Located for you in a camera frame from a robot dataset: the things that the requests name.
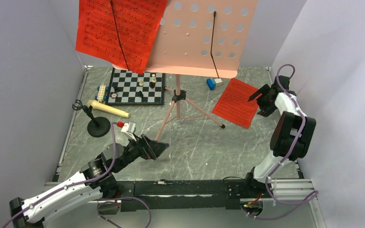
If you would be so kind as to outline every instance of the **blue toy block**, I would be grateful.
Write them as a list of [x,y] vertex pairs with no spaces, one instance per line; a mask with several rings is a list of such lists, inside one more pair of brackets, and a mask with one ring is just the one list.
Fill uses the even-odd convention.
[[208,85],[208,87],[209,87],[209,89],[210,89],[210,90],[214,90],[214,89],[215,89],[215,87],[216,87],[216,82],[215,82],[215,80],[214,80],[214,79],[211,79],[211,78],[208,78],[208,79],[206,80],[206,84]]

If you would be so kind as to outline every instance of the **white robotic arm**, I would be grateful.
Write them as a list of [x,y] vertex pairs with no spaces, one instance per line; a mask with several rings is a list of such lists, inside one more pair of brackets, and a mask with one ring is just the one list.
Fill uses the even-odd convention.
[[117,184],[113,173],[121,171],[139,157],[156,160],[169,146],[167,143],[152,141],[144,134],[136,136],[134,122],[118,122],[117,126],[122,127],[121,132],[129,137],[129,144],[122,146],[116,143],[115,161],[113,152],[106,150],[72,177],[50,190],[29,199],[13,199],[10,202],[11,215],[24,211],[13,219],[13,226],[43,228],[60,215],[89,201],[122,196],[124,188]]
[[[296,111],[296,107],[294,103],[291,101],[291,98],[288,97],[285,93],[278,93],[278,96],[275,100],[275,106],[278,108],[280,115],[283,112],[293,113],[294,115],[299,116]],[[268,155],[264,158],[264,160],[255,167],[254,170],[254,179],[259,182],[265,183],[265,179],[267,175],[276,167],[276,165],[283,159],[283,156],[274,156],[273,151],[271,150]],[[283,163],[276,170],[278,172],[284,165],[291,163],[292,161],[289,159],[285,159]]]
[[[254,168],[253,178],[261,183],[265,183],[268,175],[278,164],[280,164],[280,166],[275,171],[279,171],[284,165],[295,161],[297,158],[303,158],[306,155],[316,125],[315,119],[308,118],[301,109],[296,108],[293,102],[293,100],[296,100],[296,94],[293,91],[288,90],[289,78],[279,76],[279,80],[289,92],[290,97],[280,89],[275,79],[275,82],[271,87],[264,85],[249,98],[249,101],[254,100],[257,96],[262,94],[257,98],[257,103],[261,110],[259,114],[262,116],[269,116],[276,109],[278,109],[280,113],[280,120],[271,139],[270,152],[265,159]],[[298,112],[301,112],[305,116],[307,120],[306,127],[303,129],[292,154],[282,161],[288,153],[289,146],[293,143],[295,135],[298,134],[298,129],[302,121]]]

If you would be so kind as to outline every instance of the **music stand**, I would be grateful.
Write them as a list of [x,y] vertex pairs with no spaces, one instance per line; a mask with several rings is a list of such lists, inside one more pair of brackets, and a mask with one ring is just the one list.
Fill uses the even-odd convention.
[[[181,75],[216,77],[215,66],[209,54],[213,12],[216,11],[212,52],[215,65],[220,78],[235,77],[257,2],[258,0],[169,0],[145,70],[176,74],[175,90],[165,87],[174,92],[174,96],[156,141],[164,126],[175,118],[188,119],[206,115],[221,128],[225,127],[186,97],[186,91],[181,90]],[[181,100],[186,100],[203,115],[181,117]],[[174,105],[177,107],[176,116],[168,121]]]

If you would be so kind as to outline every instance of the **chessboard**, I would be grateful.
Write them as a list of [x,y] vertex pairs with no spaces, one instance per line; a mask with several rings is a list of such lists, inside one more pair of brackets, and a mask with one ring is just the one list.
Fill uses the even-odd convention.
[[[156,75],[154,88],[149,86],[152,74]],[[143,75],[113,68],[106,105],[163,105],[165,74],[144,72]]]

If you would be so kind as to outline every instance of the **red paper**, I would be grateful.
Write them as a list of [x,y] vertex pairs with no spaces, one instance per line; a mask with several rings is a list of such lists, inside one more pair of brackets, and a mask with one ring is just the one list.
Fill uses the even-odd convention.
[[216,103],[212,113],[249,128],[252,118],[258,109],[256,100],[248,102],[248,98],[258,89],[240,80],[232,78]]
[[[129,70],[143,74],[167,0],[113,0],[119,39]],[[127,68],[110,0],[79,0],[76,51]]]

